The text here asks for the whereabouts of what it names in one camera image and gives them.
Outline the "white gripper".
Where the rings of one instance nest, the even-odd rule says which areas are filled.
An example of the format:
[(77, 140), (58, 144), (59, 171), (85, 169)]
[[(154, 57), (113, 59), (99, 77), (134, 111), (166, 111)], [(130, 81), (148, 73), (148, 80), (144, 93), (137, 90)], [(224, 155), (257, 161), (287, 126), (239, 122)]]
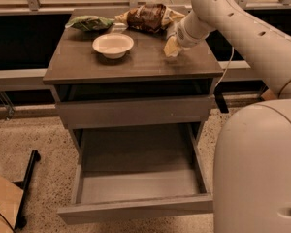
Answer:
[(184, 48), (192, 48), (208, 36), (208, 31), (196, 18), (184, 18), (176, 27), (176, 36), (171, 36), (163, 49), (167, 57), (177, 57)]

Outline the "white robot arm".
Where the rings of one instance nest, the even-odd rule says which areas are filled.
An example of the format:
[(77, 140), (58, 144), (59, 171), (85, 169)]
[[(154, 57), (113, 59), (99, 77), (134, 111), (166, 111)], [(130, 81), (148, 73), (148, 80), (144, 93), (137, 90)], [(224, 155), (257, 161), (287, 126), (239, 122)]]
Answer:
[(168, 36), (176, 50), (218, 31), (242, 57), (233, 85), (271, 98), (236, 111), (213, 161), (214, 233), (291, 233), (291, 37), (245, 11), (246, 0), (191, 0)]

